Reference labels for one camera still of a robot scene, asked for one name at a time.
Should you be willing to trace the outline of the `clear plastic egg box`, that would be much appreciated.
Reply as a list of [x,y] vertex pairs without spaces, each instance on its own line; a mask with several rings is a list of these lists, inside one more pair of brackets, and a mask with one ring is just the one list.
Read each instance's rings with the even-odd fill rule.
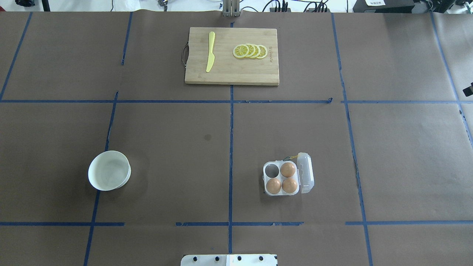
[[315,186],[312,158],[308,153],[298,153],[267,162],[262,168],[262,181],[265,194],[272,197],[311,192]]

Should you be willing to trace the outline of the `brown egg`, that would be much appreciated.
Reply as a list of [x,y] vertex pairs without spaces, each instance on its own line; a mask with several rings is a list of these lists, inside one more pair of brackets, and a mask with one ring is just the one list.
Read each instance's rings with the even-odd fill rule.
[[282,183],[277,178],[270,178],[267,181],[267,183],[265,185],[265,188],[266,188],[266,191],[269,194],[277,195],[280,192],[281,188],[282,188]]
[[287,177],[282,183],[282,189],[287,194],[294,194],[298,187],[297,180],[292,177]]
[[292,162],[287,161],[281,165],[280,173],[282,174],[283,177],[287,177],[287,178],[293,177],[294,174],[296,173],[296,166]]

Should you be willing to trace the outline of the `black computer box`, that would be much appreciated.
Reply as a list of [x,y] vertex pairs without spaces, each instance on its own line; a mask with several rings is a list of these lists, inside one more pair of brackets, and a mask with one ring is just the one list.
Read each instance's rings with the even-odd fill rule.
[[414,0],[357,0],[353,13],[412,13]]

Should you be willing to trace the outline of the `wooden cutting board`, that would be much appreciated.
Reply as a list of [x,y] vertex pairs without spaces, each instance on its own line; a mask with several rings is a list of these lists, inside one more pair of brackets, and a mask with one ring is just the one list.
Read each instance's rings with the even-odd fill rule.
[[[215,32],[214,65],[206,73],[208,34]],[[264,59],[235,58],[240,44],[264,45]],[[206,85],[279,85],[278,32],[274,28],[191,27],[188,39],[185,83]]]

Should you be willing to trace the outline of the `yellow plastic knife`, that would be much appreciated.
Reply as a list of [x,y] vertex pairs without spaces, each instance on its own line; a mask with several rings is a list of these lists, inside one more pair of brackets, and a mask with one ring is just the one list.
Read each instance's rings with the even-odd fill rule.
[[211,31],[208,34],[208,59],[206,66],[206,73],[209,73],[214,65],[215,55],[213,53],[214,43],[215,43],[215,32]]

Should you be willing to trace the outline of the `yellow lemon slice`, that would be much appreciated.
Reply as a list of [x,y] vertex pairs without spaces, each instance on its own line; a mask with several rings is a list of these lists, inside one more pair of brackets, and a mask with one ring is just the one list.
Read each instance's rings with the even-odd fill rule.
[[234,47],[232,54],[235,58],[245,58],[249,54],[250,50],[248,45],[240,44]]
[[247,43],[245,44],[247,47],[248,47],[248,53],[247,55],[245,56],[246,58],[251,58],[252,56],[255,55],[255,52],[256,52],[256,48],[253,44],[250,44],[250,43]]
[[250,58],[257,58],[261,52],[259,45],[253,44],[253,53],[251,54]]
[[264,45],[258,45],[258,48],[259,48],[259,54],[258,56],[256,57],[257,59],[264,59],[266,58],[267,54],[268,54],[268,49],[267,47],[265,47]]

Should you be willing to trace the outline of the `white round bowl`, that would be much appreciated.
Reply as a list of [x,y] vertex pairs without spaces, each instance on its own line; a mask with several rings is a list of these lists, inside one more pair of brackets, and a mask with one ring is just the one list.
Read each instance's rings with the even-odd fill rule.
[[89,183],[100,191],[124,186],[131,177],[128,158],[119,151],[108,150],[97,155],[88,167]]

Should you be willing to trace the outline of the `aluminium frame post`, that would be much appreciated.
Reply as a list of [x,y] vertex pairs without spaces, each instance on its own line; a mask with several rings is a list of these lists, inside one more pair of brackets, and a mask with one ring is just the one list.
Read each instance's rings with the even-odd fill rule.
[[239,17],[241,14],[240,0],[223,0],[222,15],[223,17]]

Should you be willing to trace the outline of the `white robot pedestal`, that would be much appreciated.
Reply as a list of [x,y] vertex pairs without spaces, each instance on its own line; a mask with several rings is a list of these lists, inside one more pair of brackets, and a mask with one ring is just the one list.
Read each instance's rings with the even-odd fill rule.
[[181,266],[277,266],[276,254],[185,255]]

